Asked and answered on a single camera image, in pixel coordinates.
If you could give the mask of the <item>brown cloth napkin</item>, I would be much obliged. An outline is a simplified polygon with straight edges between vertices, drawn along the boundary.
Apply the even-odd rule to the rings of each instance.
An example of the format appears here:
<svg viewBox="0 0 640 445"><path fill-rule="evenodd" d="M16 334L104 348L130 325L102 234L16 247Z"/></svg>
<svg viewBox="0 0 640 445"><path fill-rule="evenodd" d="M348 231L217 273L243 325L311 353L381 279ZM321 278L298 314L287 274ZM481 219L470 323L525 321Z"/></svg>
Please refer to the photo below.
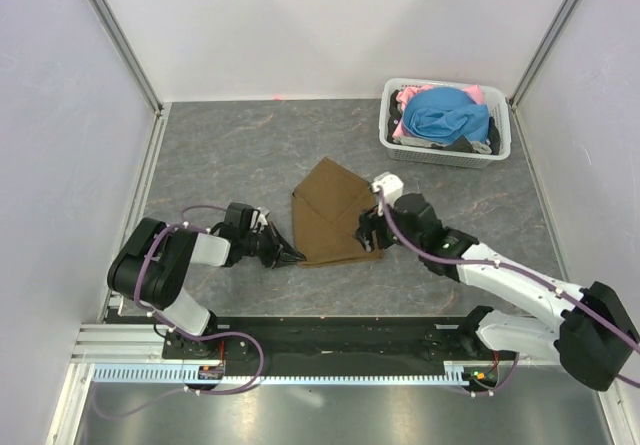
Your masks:
<svg viewBox="0 0 640 445"><path fill-rule="evenodd" d="M368 182L333 160L323 158L292 192L295 248L304 268L379 260L354 238L359 216L375 205Z"/></svg>

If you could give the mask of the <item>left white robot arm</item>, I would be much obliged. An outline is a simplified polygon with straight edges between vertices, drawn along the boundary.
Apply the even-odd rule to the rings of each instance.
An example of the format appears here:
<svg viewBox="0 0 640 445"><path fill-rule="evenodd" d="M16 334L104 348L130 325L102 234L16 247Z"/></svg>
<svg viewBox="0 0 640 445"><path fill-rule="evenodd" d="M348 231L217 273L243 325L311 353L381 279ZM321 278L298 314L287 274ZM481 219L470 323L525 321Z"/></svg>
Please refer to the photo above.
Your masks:
<svg viewBox="0 0 640 445"><path fill-rule="evenodd" d="M229 268L257 258L267 269L296 265L305 255L292 246L261 207L232 202L223 219L200 228L184 219L169 225L150 217L136 226L108 274L108 287L159 321L185 334L185 347L208 358L219 347L216 315L198 303L184 282L192 265Z"/></svg>

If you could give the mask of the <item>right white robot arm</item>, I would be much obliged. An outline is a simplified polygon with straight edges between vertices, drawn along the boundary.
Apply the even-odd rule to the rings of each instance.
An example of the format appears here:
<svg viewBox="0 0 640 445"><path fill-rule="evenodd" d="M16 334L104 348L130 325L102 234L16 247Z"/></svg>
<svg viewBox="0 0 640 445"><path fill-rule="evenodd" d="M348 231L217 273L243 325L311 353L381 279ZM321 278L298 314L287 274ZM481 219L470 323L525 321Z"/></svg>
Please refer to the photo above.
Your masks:
<svg viewBox="0 0 640 445"><path fill-rule="evenodd" d="M489 292L525 311L516 317L478 306L458 333L458 346L477 359L490 350L559 363L582 385L604 392L639 350L639 332L617 293L553 279L499 254L476 237L446 227L416 193L375 185L375 205L359 217L365 251L402 245L433 274Z"/></svg>

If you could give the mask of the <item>white plastic basket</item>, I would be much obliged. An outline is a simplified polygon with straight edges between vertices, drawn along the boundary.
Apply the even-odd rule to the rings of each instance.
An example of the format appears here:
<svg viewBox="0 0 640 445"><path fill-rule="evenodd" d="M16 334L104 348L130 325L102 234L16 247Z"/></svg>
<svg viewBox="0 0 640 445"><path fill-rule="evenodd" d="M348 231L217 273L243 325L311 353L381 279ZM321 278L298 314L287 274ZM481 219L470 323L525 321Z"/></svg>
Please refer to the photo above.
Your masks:
<svg viewBox="0 0 640 445"><path fill-rule="evenodd" d="M406 130L403 114L408 102L420 92L442 87L460 89L474 102L487 107L490 120L484 145L470 139L456 145L447 145L419 138ZM510 155L511 126L508 101L500 90L485 85L392 78L386 82L382 93L379 141L392 159L482 169L492 163L503 161Z"/></svg>

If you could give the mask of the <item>blue cloth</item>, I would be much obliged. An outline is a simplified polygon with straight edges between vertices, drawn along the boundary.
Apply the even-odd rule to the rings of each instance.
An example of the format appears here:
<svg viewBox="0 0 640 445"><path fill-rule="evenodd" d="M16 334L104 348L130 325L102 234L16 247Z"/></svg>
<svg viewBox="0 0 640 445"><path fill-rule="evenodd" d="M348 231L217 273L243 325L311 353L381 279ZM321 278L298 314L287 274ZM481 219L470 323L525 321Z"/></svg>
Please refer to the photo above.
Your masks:
<svg viewBox="0 0 640 445"><path fill-rule="evenodd" d="M403 131L411 137L451 145L461 137L488 139L490 112L462 89L436 87L410 98L402 115Z"/></svg>

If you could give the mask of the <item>grey cloth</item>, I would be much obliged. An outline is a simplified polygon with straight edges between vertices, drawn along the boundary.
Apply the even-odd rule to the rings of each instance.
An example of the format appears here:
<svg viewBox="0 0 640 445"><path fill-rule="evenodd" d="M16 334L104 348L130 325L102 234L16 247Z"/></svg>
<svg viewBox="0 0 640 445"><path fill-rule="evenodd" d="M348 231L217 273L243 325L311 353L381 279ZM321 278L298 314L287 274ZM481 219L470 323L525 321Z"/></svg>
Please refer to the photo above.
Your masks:
<svg viewBox="0 0 640 445"><path fill-rule="evenodd" d="M398 145L420 147L427 149L443 150L447 152L459 152L467 154L492 155L491 147L483 142L469 141L466 137L461 136L451 144L430 141L424 138L399 136L393 139Z"/></svg>

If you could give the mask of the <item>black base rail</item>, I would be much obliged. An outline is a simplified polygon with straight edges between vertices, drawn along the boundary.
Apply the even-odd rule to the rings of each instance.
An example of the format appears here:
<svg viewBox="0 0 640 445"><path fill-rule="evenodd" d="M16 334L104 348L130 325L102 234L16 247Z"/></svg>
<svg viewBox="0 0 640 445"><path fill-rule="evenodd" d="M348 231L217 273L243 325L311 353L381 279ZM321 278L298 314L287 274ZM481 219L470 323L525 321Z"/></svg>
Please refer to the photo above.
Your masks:
<svg viewBox="0 0 640 445"><path fill-rule="evenodd" d="M222 359L227 377L349 379L441 375L448 362L505 364L512 351L493 352L462 334L461 317L221 317L205 343L167 335L165 359Z"/></svg>

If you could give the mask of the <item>left aluminium frame post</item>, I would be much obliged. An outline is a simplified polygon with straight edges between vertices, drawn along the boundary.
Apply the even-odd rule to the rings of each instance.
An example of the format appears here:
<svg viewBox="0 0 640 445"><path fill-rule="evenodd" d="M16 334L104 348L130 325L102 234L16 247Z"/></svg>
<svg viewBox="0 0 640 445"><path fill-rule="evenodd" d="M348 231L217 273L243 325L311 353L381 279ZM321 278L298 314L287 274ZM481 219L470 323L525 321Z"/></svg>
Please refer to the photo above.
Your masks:
<svg viewBox="0 0 640 445"><path fill-rule="evenodd" d="M154 90L147 74L144 72L108 0L88 1L115 46L124 65L136 82L146 103L156 114L159 114L163 110L163 102Z"/></svg>

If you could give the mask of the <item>aluminium frame post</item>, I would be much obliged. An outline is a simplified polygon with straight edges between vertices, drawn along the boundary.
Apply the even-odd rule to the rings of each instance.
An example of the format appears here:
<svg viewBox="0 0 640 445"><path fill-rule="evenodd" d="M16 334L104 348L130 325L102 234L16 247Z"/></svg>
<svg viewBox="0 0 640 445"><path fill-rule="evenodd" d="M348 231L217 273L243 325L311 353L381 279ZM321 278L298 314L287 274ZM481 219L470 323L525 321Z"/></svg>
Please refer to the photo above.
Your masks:
<svg viewBox="0 0 640 445"><path fill-rule="evenodd" d="M159 114L163 110L163 102L154 90L147 74L144 72L108 0L88 1L115 46L124 65L136 82L146 103L156 114Z"/></svg>
<svg viewBox="0 0 640 445"><path fill-rule="evenodd" d="M516 85L513 94L509 98L509 104L513 110L515 110L523 101L531 85L548 59L549 54L560 39L572 15L580 4L580 1L581 0L562 0L560 3L539 45L525 68L523 75Z"/></svg>

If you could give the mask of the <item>right aluminium frame post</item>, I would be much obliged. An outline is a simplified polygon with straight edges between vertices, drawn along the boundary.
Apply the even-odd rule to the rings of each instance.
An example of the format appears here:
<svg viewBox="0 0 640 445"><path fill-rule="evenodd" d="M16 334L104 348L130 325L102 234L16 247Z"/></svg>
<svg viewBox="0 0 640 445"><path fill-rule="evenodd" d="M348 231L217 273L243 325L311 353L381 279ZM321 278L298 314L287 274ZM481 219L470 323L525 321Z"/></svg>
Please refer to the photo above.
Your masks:
<svg viewBox="0 0 640 445"><path fill-rule="evenodd" d="M513 94L509 98L509 104L513 110L515 110L523 101L531 85L548 59L549 54L560 39L572 15L580 4L580 1L581 0L562 0L560 3L539 45L525 68L523 75L516 85Z"/></svg>

